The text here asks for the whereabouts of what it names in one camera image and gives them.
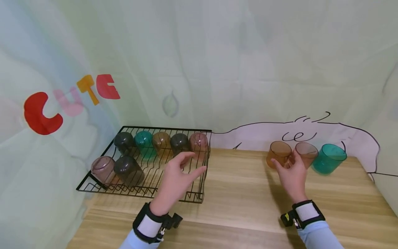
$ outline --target hand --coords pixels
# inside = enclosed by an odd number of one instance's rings
[[[293,150],[294,164],[290,168],[284,168],[275,159],[271,159],[278,171],[279,179],[285,189],[286,193],[290,196],[293,203],[299,203],[308,200],[305,194],[305,179],[307,177],[307,169],[302,162],[300,155],[296,150]]]
[[[149,205],[154,215],[167,214],[174,203],[186,193],[187,188],[191,186],[193,181],[206,171],[206,166],[197,168],[190,174],[181,171],[194,156],[194,152],[180,152],[166,164],[158,194]]]

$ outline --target curtain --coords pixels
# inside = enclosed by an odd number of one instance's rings
[[[374,134],[379,169],[398,175],[395,144],[384,129],[397,127],[398,114],[379,116],[398,108],[390,86],[397,8],[391,0],[0,1],[7,117],[0,241],[64,247],[84,208],[75,187],[121,125],[222,133],[330,112],[328,122]],[[86,75],[111,75],[120,98],[94,105],[76,87]],[[45,116],[64,118],[52,134],[33,132],[24,119],[35,92],[48,94]],[[80,96],[80,114],[69,116],[57,93],[70,101]],[[389,176],[373,176],[397,212],[389,190],[396,178],[383,185],[377,178]],[[30,213],[21,216],[25,207]]]

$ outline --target black wire rack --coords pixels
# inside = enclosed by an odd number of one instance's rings
[[[187,164],[183,172],[190,173],[191,171],[201,167],[202,165],[207,166],[209,157],[210,157],[210,139],[211,139],[211,130],[203,130],[203,129],[175,129],[175,128],[162,128],[162,127],[142,127],[142,126],[123,126],[120,132],[130,132],[134,137],[140,131],[148,131],[152,133],[152,135],[158,132],[166,132],[172,137],[176,133],[184,133],[188,137],[195,132],[201,132],[206,135],[208,140],[208,148],[205,153],[203,160],[198,160],[192,158]],[[115,161],[122,157],[119,150],[117,150],[116,146],[111,141],[105,151],[101,156],[110,156]],[[118,195],[126,195],[126,196],[137,196],[144,198],[154,198],[158,191],[158,187],[160,186],[163,169],[165,164],[173,158],[173,153],[171,149],[164,149],[164,152],[159,156],[158,154],[152,158],[144,158],[137,149],[136,152],[132,154],[132,156],[136,159],[141,169],[144,172],[145,179],[139,183],[137,186],[127,186],[125,185],[117,176],[112,175],[112,180],[110,183],[103,184],[99,181],[92,173],[89,171],[83,180],[80,182],[77,191],[81,192],[93,192],[93,193],[104,193],[104,194],[118,194]],[[192,202],[192,203],[202,203],[204,198],[204,186],[205,179],[207,175],[207,170],[204,174],[202,174],[199,178],[197,178],[192,185],[187,189],[185,195],[180,199],[181,202]]]

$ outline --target cup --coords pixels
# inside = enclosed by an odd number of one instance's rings
[[[120,151],[123,156],[136,156],[137,147],[135,145],[134,137],[130,132],[120,132],[116,134],[113,139],[113,144]]]
[[[337,145],[324,144],[318,157],[312,162],[313,169],[319,174],[332,173],[345,159],[347,153]]]
[[[310,143],[300,142],[296,144],[295,149],[300,155],[306,169],[311,166],[314,159],[318,156],[318,149]],[[293,154],[290,156],[289,160],[294,163]]]
[[[170,143],[174,156],[178,155],[182,151],[191,151],[189,139],[187,135],[183,133],[174,134],[170,139]]]
[[[91,173],[103,184],[108,185],[115,177],[113,168],[115,161],[112,157],[103,156],[98,157],[91,164]]]
[[[291,154],[292,154],[292,149],[287,143],[282,141],[274,141],[271,143],[269,147],[269,152],[267,155],[267,164],[271,169],[275,169],[275,166],[271,161],[271,159],[275,159],[282,166],[284,166]]]
[[[209,143],[206,134],[195,132],[189,137],[191,149],[195,152],[197,159],[203,162],[206,159]]]
[[[150,132],[140,131],[135,135],[134,140],[143,158],[148,159],[156,156],[156,151],[152,145],[152,134]]]
[[[159,158],[167,160],[172,151],[169,134],[166,132],[155,133],[152,138],[152,144]]]
[[[130,156],[123,156],[117,159],[113,171],[129,187],[138,186],[145,178],[140,165]]]

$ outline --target table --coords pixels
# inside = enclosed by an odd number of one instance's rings
[[[179,202],[183,217],[159,248],[305,248],[279,221],[291,209],[267,152],[212,149],[202,204]],[[308,170],[306,190],[346,249],[397,248],[398,218],[356,158],[330,176]],[[96,194],[68,249],[117,249],[147,198]]]

